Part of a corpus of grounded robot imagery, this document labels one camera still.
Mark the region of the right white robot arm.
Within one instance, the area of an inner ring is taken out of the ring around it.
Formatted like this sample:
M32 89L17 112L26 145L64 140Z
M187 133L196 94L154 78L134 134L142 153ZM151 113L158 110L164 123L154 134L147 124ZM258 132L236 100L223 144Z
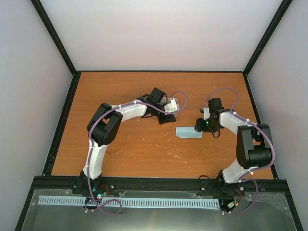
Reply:
M197 132L207 132L214 138L221 135L223 128L236 135L236 158L221 170L216 177L216 190L220 194L229 193L233 184L241 183L248 174L270 167L275 159L270 127L257 124L239 116L232 109L225 109L220 98L212 98L208 106L201 109L203 117L196 120Z

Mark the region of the pink glasses case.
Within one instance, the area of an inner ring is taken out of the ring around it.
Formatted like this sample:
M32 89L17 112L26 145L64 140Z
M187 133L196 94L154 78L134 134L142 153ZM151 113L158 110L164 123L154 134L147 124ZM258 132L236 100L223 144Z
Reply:
M173 115L174 117L177 117L176 111L180 109L178 99L172 97L167 99L164 97L160 104L163 106L164 111L169 113L168 116Z

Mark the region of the light blue cleaning cloth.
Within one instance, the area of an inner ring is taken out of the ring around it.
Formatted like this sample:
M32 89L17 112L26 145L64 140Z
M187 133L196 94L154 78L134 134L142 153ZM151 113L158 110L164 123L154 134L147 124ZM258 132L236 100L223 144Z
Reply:
M181 139L200 139L202 132L198 132L194 127L176 127L176 136Z

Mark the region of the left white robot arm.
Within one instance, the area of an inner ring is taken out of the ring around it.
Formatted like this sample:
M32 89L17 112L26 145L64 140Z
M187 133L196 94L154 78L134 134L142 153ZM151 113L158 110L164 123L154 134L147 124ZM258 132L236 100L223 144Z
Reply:
M154 88L151 94L143 95L129 103L109 105L102 103L90 120L89 151L85 166L80 174L83 188L88 193L96 193L100 188L97 179L102 175L102 164L108 146L114 141L122 122L140 117L157 117L160 125L176 122L180 109L178 100Z

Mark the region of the transparent orange sunglasses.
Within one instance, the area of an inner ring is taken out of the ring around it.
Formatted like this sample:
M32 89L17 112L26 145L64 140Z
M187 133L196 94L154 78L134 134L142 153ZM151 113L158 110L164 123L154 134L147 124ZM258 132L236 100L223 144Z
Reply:
M117 152L119 152L127 143L128 139L130 138L130 134L129 131L127 132L126 138L122 139L122 143L117 147L117 148L112 148L111 146L109 146L106 150L107 154L110 156L113 156L114 154L116 154Z

